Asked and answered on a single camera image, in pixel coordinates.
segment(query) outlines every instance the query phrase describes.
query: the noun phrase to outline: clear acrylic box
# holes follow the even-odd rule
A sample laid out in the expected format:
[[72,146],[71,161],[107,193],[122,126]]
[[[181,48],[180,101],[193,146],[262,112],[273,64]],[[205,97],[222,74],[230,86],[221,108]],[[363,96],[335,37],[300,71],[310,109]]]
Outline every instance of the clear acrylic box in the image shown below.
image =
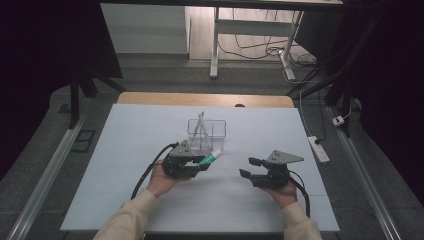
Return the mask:
[[199,119],[190,119],[187,124],[188,142],[191,143],[190,148],[194,155],[208,155],[213,149],[221,149],[224,151],[224,139],[227,135],[227,123],[225,120],[208,120],[203,119],[207,134],[212,143],[212,149],[209,149],[205,139],[205,133],[199,126],[197,134],[195,129]]

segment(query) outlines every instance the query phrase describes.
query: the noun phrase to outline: gray floor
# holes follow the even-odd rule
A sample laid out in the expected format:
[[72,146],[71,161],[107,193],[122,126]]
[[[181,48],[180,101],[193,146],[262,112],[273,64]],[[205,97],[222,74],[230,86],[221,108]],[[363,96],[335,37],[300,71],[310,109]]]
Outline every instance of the gray floor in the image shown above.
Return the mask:
[[[209,79],[208,63],[180,60],[143,60],[128,65],[145,67],[124,68],[124,80],[118,82],[131,91],[198,92],[226,94],[284,95],[292,84],[282,78],[280,64],[237,63],[220,64],[219,78]],[[301,78],[307,69],[297,69]],[[97,82],[100,93],[95,98],[90,114],[82,127],[79,140],[94,132],[91,142],[76,142],[38,214],[27,239],[91,239],[94,233],[62,232],[59,230],[66,211],[78,188],[85,168],[109,110],[118,93]],[[323,181],[341,231],[323,233],[324,239],[386,239],[368,199],[348,161],[327,111],[318,104],[318,94],[302,101],[304,118],[309,130],[324,136],[320,108],[326,126],[326,140],[322,142],[331,162],[318,163]],[[69,124],[69,88],[56,91],[43,123],[0,183],[0,239],[5,239],[32,189],[47,166]],[[399,173],[361,129],[359,109],[351,114],[352,140],[355,142],[378,191],[395,220],[403,239],[422,239],[424,236],[424,210],[406,186]],[[215,239],[216,236],[148,236],[148,239]],[[282,236],[220,236],[223,239],[282,239]]]

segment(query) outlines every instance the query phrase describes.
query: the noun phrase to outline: white table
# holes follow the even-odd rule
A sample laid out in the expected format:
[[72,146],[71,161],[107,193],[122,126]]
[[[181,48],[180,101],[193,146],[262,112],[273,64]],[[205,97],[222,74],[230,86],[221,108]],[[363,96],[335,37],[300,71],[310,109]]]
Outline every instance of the white table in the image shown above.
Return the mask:
[[305,182],[311,217],[321,231],[339,230],[297,109],[134,104],[113,106],[61,229],[99,229],[130,199],[157,153],[187,138],[188,119],[201,111],[206,119],[227,122],[224,155],[208,171],[161,197],[149,217],[147,232],[282,232],[285,224],[277,205],[238,171],[265,173],[264,168],[249,165],[248,158],[266,159],[273,150],[305,158],[288,167]]

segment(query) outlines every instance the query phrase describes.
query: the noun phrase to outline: electrical cord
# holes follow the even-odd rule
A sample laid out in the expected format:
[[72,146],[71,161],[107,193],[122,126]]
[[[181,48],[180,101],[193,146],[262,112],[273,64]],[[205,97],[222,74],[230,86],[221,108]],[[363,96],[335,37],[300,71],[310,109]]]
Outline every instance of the electrical cord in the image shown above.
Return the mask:
[[293,173],[294,175],[296,175],[296,176],[300,179],[300,181],[302,182],[302,186],[303,186],[303,188],[305,188],[305,183],[303,182],[303,179],[299,176],[299,174],[297,174],[296,172],[293,172],[293,171],[291,171],[291,170],[289,170],[289,172],[291,172],[291,173]]
[[309,55],[312,55],[312,54],[310,54],[310,53],[305,53],[305,54],[299,55],[299,56],[297,56],[297,61],[299,61],[299,59],[300,59],[301,57],[309,56]]
[[295,61],[295,60],[293,59],[292,54],[291,54],[291,53],[289,53],[289,57],[290,57],[289,62],[290,62],[293,66],[295,66],[295,67],[297,67],[297,68],[316,67],[316,66],[317,66],[317,63],[316,63],[316,62],[310,62],[310,61],[299,61],[299,58],[300,58],[300,57],[302,57],[302,56],[306,56],[306,55],[312,55],[312,54],[310,54],[310,53],[302,54],[302,55],[300,55],[299,57],[297,57],[297,61]]
[[296,182],[296,180],[294,180],[293,178],[290,177],[289,181],[291,183],[293,183],[300,190],[303,197],[305,198],[306,216],[308,216],[310,218],[311,217],[311,203],[309,202],[308,193],[306,192],[305,188],[302,185],[300,185],[298,182]]
[[[355,17],[355,20],[352,24],[352,26],[356,26],[357,23],[358,23],[359,17],[361,16],[361,14],[363,12],[363,2],[361,0],[354,0],[352,2],[357,2],[357,3],[360,4],[359,10],[358,10],[356,17]],[[331,57],[329,57],[327,59],[319,61],[317,64],[319,66],[327,66],[327,67],[331,67],[333,65],[339,64],[339,62],[337,62],[336,60],[339,59],[339,58],[342,58],[346,54],[346,51],[352,45],[354,45],[355,42],[362,36],[365,28],[366,28],[366,24],[362,24],[362,26],[356,28],[355,33],[353,33],[351,35],[352,37],[346,43],[344,43],[344,46],[340,50],[338,50],[337,53],[335,53],[334,55],[332,55]]]
[[156,164],[157,160],[159,159],[159,157],[166,151],[168,150],[168,148],[176,148],[178,146],[178,142],[177,143],[171,143],[168,146],[164,147],[162,149],[162,151],[160,151],[160,153],[156,156],[156,158],[153,160],[153,162],[147,167],[146,171],[144,171],[143,175],[141,176],[140,180],[138,180],[137,185],[134,188],[134,191],[131,195],[131,200],[135,198],[135,196],[137,195],[138,189],[140,188],[141,184],[144,182],[144,179],[146,179],[147,175],[149,175],[150,171],[152,171],[153,167],[155,165],[159,165]]
[[239,53],[235,53],[235,52],[229,52],[229,51],[226,51],[226,50],[224,50],[222,47],[221,47],[221,44],[219,43],[219,41],[218,41],[218,47],[224,52],[224,53],[227,53],[227,54],[232,54],[232,55],[236,55],[236,56],[239,56],[239,57],[242,57],[242,58],[246,58],[246,59],[251,59],[251,60],[256,60],[256,59],[262,59],[262,58],[266,58],[266,57],[268,57],[269,55],[271,55],[271,54],[265,54],[265,55],[263,55],[263,56],[260,56],[260,57],[248,57],[248,56],[244,56],[244,55],[241,55],[241,54],[239,54]]
[[286,75],[286,68],[287,68],[287,66],[284,67],[284,69],[283,69],[283,77],[284,77],[284,80],[286,80],[286,82],[288,82],[288,83],[302,83],[302,84],[306,84],[306,83],[320,83],[320,81],[311,81],[310,80],[313,77],[315,77],[316,74],[318,74],[318,72],[319,72],[319,71],[317,71],[318,70],[318,67],[315,67],[314,69],[312,69],[301,81],[290,81],[287,78],[287,75]]
[[265,20],[268,18],[268,12],[269,12],[269,10],[267,9],[267,10],[266,10],[266,15],[265,15],[264,19],[262,19],[262,21],[265,21]]
[[[238,18],[238,14],[237,14],[237,11],[236,11],[237,9],[236,8],[233,8],[233,19],[236,19],[236,17]],[[274,16],[274,21],[276,21],[277,20],[277,15],[278,15],[278,10],[276,10],[276,12],[275,12],[275,16]],[[269,45],[270,44],[276,44],[276,43],[283,43],[283,42],[287,42],[287,40],[281,40],[281,41],[275,41],[275,42],[271,42],[271,38],[272,38],[272,36],[270,36],[269,37],[269,39],[268,39],[268,42],[267,43],[263,43],[263,44],[255,44],[255,45],[249,45],[249,46],[241,46],[240,45],[240,43],[238,42],[238,38],[237,38],[237,35],[235,34],[234,35],[234,38],[235,38],[235,40],[236,40],[236,43],[237,43],[237,46],[239,47],[239,48],[241,48],[241,49],[247,49],[247,48],[253,48],[253,47],[259,47],[259,46],[266,46],[265,47],[265,53],[266,53],[266,55],[265,56],[261,56],[261,57],[248,57],[248,56],[244,56],[244,55],[241,55],[241,54],[239,54],[239,53],[235,53],[235,52],[229,52],[229,51],[225,51],[225,50],[223,50],[223,48],[220,46],[220,49],[223,51],[223,52],[225,52],[225,53],[228,53],[228,54],[233,54],[233,55],[236,55],[236,56],[239,56],[239,57],[243,57],[243,58],[247,58],[247,59],[262,59],[262,58],[265,58],[265,57],[267,57],[267,56],[276,56],[276,55],[279,55],[278,54],[278,51],[279,50],[284,50],[284,48],[279,48],[279,47],[269,47]]]
[[285,95],[290,96],[290,94],[292,94],[296,89],[300,88],[301,86],[311,81],[311,79],[315,77],[315,75],[317,75],[320,71],[321,69],[319,69],[318,67],[315,67],[314,69],[309,71],[309,73],[300,82],[288,81],[287,77],[284,75],[285,80],[288,81],[289,83],[298,83],[295,87],[290,89]]
[[322,122],[322,128],[324,131],[324,137],[315,140],[315,144],[319,144],[320,142],[324,141],[325,139],[327,139],[327,130],[325,129],[325,120],[324,120],[324,114],[322,113],[322,108],[321,108],[321,89],[318,91],[318,107],[319,107],[319,112],[321,115],[321,122]]
[[308,133],[309,136],[312,136],[311,132],[308,129],[308,126],[306,125],[305,115],[303,114],[303,108],[302,108],[302,92],[303,92],[303,90],[300,91],[300,94],[299,94],[299,107],[300,107],[300,113],[302,115],[301,118],[302,118],[303,126],[306,129],[306,132]]
[[343,119],[349,117],[350,113],[352,112],[352,105],[349,106],[349,113],[343,117]]
[[294,23],[294,15],[296,14],[296,11],[293,11],[293,15],[292,15],[292,23]]

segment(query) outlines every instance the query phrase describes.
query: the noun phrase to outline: forearm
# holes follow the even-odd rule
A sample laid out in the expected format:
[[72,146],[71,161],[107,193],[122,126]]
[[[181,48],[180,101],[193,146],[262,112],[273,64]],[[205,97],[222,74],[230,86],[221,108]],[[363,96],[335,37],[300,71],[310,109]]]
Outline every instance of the forearm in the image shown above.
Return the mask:
[[143,190],[110,217],[94,239],[140,239],[146,230],[147,217],[156,200],[152,193]]
[[282,209],[287,228],[284,230],[286,240],[322,239],[316,222],[306,216],[298,202]]

